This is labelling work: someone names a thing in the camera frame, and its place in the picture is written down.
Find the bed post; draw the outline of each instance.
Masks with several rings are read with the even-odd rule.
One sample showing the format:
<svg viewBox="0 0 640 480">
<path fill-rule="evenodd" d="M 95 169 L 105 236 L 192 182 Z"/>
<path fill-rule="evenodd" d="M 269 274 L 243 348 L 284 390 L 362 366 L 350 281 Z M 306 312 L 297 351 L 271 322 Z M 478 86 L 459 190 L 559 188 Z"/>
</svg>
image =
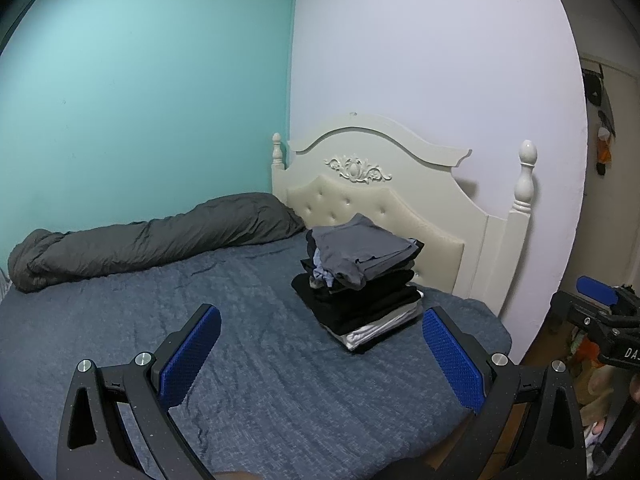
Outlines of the bed post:
<svg viewBox="0 0 640 480">
<path fill-rule="evenodd" d="M 484 302 L 498 316 L 513 281 L 520 253 L 524 246 L 534 197 L 533 168 L 538 150 L 533 142 L 525 140 L 520 146 L 520 176 L 514 189 L 515 200 L 504 225 L 494 268 L 487 283 Z"/>
<path fill-rule="evenodd" d="M 282 160 L 282 137 L 280 134 L 273 134 L 273 155 L 271 155 L 271 189 L 272 193 L 283 204 L 287 203 L 287 193 L 282 185 L 282 177 L 284 176 L 284 162 Z"/>
</svg>

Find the doorway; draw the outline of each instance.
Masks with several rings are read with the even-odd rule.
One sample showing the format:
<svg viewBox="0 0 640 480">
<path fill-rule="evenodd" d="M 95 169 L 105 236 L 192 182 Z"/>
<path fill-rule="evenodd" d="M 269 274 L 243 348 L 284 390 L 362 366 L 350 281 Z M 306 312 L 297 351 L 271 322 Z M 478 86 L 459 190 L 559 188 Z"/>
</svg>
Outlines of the doorway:
<svg viewBox="0 0 640 480">
<path fill-rule="evenodd" d="M 596 172 L 598 109 L 587 101 L 588 152 L 582 210 L 561 290 L 576 292 L 582 275 L 607 285 L 632 284 L 640 289 L 640 91 L 638 76 L 580 58 L 583 68 L 604 74 L 615 123 L 611 164 Z"/>
</svg>

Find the pile of clothes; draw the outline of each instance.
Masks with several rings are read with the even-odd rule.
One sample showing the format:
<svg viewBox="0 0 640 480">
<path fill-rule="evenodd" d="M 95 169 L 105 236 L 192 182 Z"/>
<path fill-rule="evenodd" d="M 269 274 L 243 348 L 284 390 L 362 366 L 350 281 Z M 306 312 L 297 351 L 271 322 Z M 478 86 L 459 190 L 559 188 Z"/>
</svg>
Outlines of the pile of clothes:
<svg viewBox="0 0 640 480">
<path fill-rule="evenodd" d="M 309 258 L 291 286 L 319 323 L 349 350 L 370 348 L 422 313 L 408 283 L 424 244 L 401 238 L 357 214 L 306 233 Z"/>
</svg>

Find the wooden floor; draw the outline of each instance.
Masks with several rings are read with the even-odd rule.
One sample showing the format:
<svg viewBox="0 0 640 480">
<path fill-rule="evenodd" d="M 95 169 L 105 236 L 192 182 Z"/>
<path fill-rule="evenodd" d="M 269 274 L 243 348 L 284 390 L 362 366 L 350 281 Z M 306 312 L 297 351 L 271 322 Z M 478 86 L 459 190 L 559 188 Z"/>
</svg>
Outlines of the wooden floor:
<svg viewBox="0 0 640 480">
<path fill-rule="evenodd" d="M 567 341 L 572 328 L 572 325 L 569 323 L 565 323 L 559 328 L 553 328 L 548 322 L 545 322 L 522 360 L 522 364 L 545 366 L 556 359 L 563 359 L 568 352 Z M 511 449 L 511 444 L 518 433 L 525 408 L 525 405 L 518 404 L 511 410 L 509 420 L 498 440 L 498 444 L 495 446 L 494 453 L 479 477 L 480 480 L 489 480 L 501 471 L 509 450 Z M 470 415 L 443 442 L 431 449 L 430 452 L 425 455 L 426 462 L 432 467 L 438 468 L 449 454 L 449 451 L 453 449 L 472 419 L 473 416 Z"/>
</svg>

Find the bed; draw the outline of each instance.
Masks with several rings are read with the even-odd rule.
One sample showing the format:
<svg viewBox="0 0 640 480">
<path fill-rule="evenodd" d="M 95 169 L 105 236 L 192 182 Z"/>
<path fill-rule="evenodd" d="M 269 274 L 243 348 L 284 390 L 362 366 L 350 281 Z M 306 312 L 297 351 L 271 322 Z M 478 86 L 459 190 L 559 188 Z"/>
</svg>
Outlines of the bed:
<svg viewBox="0 0 640 480">
<path fill-rule="evenodd" d="M 435 146 L 378 116 L 349 114 L 283 145 L 273 136 L 273 193 L 307 227 L 360 212 L 425 247 L 415 264 L 423 305 L 440 304 L 489 352 L 508 353 L 497 319 L 526 237 L 536 161 L 505 219 L 480 210 L 451 168 L 469 150 Z M 157 347 L 201 303 L 221 311 L 222 334 L 182 405 L 170 411 L 212 472 L 266 480 L 369 478 L 418 456 L 465 417 L 414 323 L 363 354 L 318 325 L 290 286 L 305 235 L 223 248 L 161 267 L 62 283 L 0 303 L 0 416 L 41 478 L 55 478 L 62 407 L 75 365 L 128 362 Z M 162 478 L 123 418 L 150 476 Z"/>
</svg>

